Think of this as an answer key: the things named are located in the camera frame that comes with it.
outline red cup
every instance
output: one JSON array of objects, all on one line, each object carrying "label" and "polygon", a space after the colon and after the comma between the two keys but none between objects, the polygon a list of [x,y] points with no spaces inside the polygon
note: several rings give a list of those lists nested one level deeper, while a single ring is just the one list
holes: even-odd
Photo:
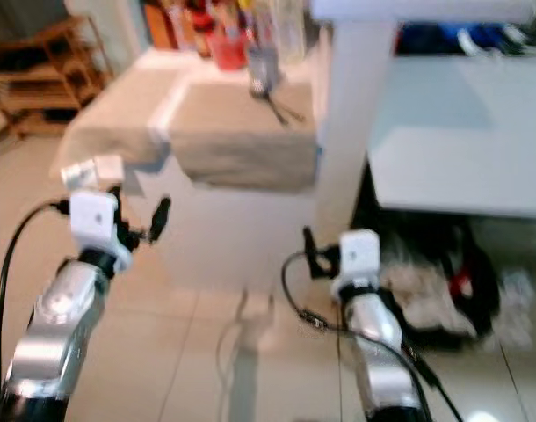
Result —
[{"label": "red cup", "polygon": [[217,31],[207,36],[212,57],[221,70],[239,70],[246,65],[244,46],[247,41],[246,33],[241,33],[236,39],[230,39],[225,33]]}]

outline beige tablecloth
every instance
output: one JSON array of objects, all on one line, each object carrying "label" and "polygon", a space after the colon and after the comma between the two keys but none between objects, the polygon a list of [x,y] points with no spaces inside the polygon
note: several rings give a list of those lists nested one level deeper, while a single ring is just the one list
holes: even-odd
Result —
[{"label": "beige tablecloth", "polygon": [[[306,118],[300,123],[282,111],[288,127],[247,86],[192,81],[183,69],[133,66],[71,123],[51,172],[59,176],[61,168],[95,156],[153,163],[168,142],[197,182],[283,192],[309,188],[317,154],[310,85],[282,84],[274,93],[278,103]],[[176,96],[174,107],[165,106]],[[166,127],[158,127],[165,117]]]}]

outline black cable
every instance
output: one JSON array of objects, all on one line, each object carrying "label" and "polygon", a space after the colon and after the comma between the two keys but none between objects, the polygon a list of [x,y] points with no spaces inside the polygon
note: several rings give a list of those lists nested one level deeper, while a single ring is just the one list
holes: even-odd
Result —
[{"label": "black cable", "polygon": [[[421,405],[423,406],[424,416],[430,422],[432,422],[433,419],[432,419],[432,416],[431,416],[430,408],[428,406],[428,402],[426,400],[426,396],[424,394],[422,385],[421,385],[421,383],[420,383],[420,381],[418,379],[418,373],[417,373],[415,367],[413,366],[412,362],[410,362],[409,359],[406,356],[404,356],[403,354],[401,354],[398,351],[396,351],[390,345],[388,345],[386,343],[383,343],[383,342],[380,342],[379,340],[369,338],[362,332],[354,331],[354,330],[352,330],[350,328],[347,328],[347,327],[341,327],[341,326],[338,326],[338,325],[330,324],[324,317],[316,314],[313,311],[310,311],[309,309],[300,308],[299,305],[295,302],[295,300],[293,299],[293,297],[292,297],[292,295],[291,295],[291,293],[289,291],[289,287],[287,285],[286,273],[287,273],[287,268],[296,259],[304,257],[304,256],[306,256],[306,253],[304,251],[295,252],[294,254],[290,255],[286,259],[286,261],[284,262],[284,265],[282,266],[282,269],[281,269],[281,283],[282,283],[282,288],[284,290],[284,294],[285,294],[286,299],[289,302],[290,306],[297,313],[298,317],[301,320],[306,321],[309,324],[312,324],[315,328],[318,328],[320,330],[333,331],[333,332],[335,332],[335,333],[337,333],[339,335],[343,335],[343,336],[346,336],[346,337],[362,338],[364,341],[366,341],[366,342],[368,342],[370,344],[373,344],[375,346],[381,347],[381,348],[387,350],[388,352],[390,352],[391,354],[393,354],[395,356],[395,358],[402,364],[402,366],[405,369],[407,369],[407,371],[409,372],[409,374],[410,374],[410,376],[411,376],[411,378],[412,378],[412,380],[413,380],[413,382],[415,384],[416,392],[417,392],[417,394],[419,396]],[[464,422],[463,418],[459,414],[458,410],[456,409],[456,407],[453,404],[453,402],[450,399],[450,397],[445,392],[444,387],[442,386],[442,384],[440,383],[438,377],[434,374],[432,369],[425,363],[424,359],[420,355],[418,355],[416,353],[416,351],[414,351],[412,348],[410,348],[410,352],[411,352],[412,355],[414,355],[415,362],[417,362],[419,364],[418,365],[419,368],[423,368],[427,372],[428,376],[425,376],[424,379],[427,382],[429,382],[431,384],[431,386],[433,386],[433,387],[438,389],[438,392],[444,398],[444,400],[447,403],[448,407],[452,411],[453,416],[455,417],[455,419],[458,422]]]},{"label": "black cable", "polygon": [[8,245],[8,248],[6,250],[6,254],[4,255],[4,262],[3,262],[3,268],[1,269],[1,278],[0,278],[0,392],[1,392],[1,386],[2,386],[2,332],[3,332],[3,316],[4,316],[4,301],[6,299],[6,283],[8,280],[8,272],[11,266],[11,260],[12,260],[12,254],[14,253],[14,249],[16,247],[16,243],[18,241],[18,238],[22,234],[22,231],[24,230],[25,226],[32,220],[32,218],[40,213],[41,211],[44,211],[49,208],[55,208],[62,214],[68,214],[69,213],[69,202],[67,200],[62,200],[60,202],[46,202],[44,204],[41,204],[37,206],[35,209],[33,209],[26,217],[25,219],[20,223],[16,231],[14,232],[14,236],[12,237],[12,240],[10,244]]},{"label": "black cable", "polygon": [[282,289],[284,290],[284,295],[287,298],[287,301],[289,302],[292,309],[297,313],[298,317],[306,321],[309,324],[312,324],[315,328],[319,330],[325,330],[325,331],[333,331],[338,335],[342,335],[345,337],[359,337],[363,340],[367,341],[368,343],[371,343],[375,346],[381,347],[388,352],[392,353],[397,360],[401,363],[401,365],[409,372],[411,379],[413,380],[413,383],[416,387],[416,392],[418,394],[418,398],[420,399],[421,405],[423,407],[424,416],[429,422],[432,422],[432,416],[430,413],[430,408],[428,407],[428,402],[426,401],[426,397],[424,395],[424,391],[422,388],[422,385],[420,384],[420,381],[418,380],[418,375],[416,370],[413,368],[411,363],[408,361],[408,359],[397,352],[393,347],[386,343],[382,343],[379,340],[375,340],[373,338],[367,337],[365,334],[361,332],[356,332],[354,330],[351,330],[349,328],[340,327],[338,325],[330,324],[324,317],[316,314],[313,311],[310,311],[309,309],[301,309],[299,305],[295,302],[293,299],[289,287],[287,285],[287,268],[298,258],[305,257],[306,253],[304,251],[297,251],[287,257],[286,261],[284,262],[284,265],[281,269],[281,283],[282,283]]}]

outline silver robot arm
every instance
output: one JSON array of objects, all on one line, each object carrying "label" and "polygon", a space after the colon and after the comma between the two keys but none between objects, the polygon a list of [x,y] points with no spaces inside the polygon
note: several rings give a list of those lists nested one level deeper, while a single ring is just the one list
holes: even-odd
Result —
[{"label": "silver robot arm", "polygon": [[114,275],[132,264],[141,240],[154,243],[168,218],[164,198],[148,232],[121,219],[120,190],[79,191],[69,201],[81,251],[65,261],[34,306],[0,394],[0,421],[63,421]]},{"label": "silver robot arm", "polygon": [[[380,241],[371,230],[345,233],[340,241],[340,275],[331,293],[343,305],[349,329],[402,353],[399,323],[377,294]],[[410,371],[392,354],[362,338],[351,341],[360,400],[368,421],[427,421]]]}]

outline wooden shelf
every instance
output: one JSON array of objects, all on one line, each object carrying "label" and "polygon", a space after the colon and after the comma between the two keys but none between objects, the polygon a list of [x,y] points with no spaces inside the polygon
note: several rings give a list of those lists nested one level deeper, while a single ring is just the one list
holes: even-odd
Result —
[{"label": "wooden shelf", "polygon": [[22,134],[63,135],[67,122],[45,120],[42,113],[30,113],[15,124],[15,130]]},{"label": "wooden shelf", "polygon": [[71,16],[64,21],[48,27],[26,40],[1,42],[0,51],[19,50],[22,48],[39,47],[40,44],[60,39],[67,31],[71,31],[86,23],[90,18],[84,15]]},{"label": "wooden shelf", "polygon": [[[91,55],[93,47],[84,47],[84,52]],[[19,72],[0,72],[0,82],[8,81],[59,81],[62,75],[80,72],[86,64],[75,57],[72,52],[62,53],[54,58],[54,64],[43,62],[30,69]]]},{"label": "wooden shelf", "polygon": [[[90,27],[95,46],[85,42],[84,29],[88,28],[82,25]],[[45,116],[53,109],[80,111],[113,76],[102,38],[90,17],[73,16],[28,40],[0,44],[1,61],[16,61],[21,54],[24,61],[28,57],[34,60],[39,53],[45,60],[28,69],[0,71],[0,110],[18,138],[62,134],[67,123],[46,121]],[[102,56],[104,71],[95,66],[94,54]]]},{"label": "wooden shelf", "polygon": [[90,85],[70,85],[75,96],[70,95],[62,83],[13,83],[1,92],[0,102],[9,112],[43,108],[79,108],[98,89]]}]

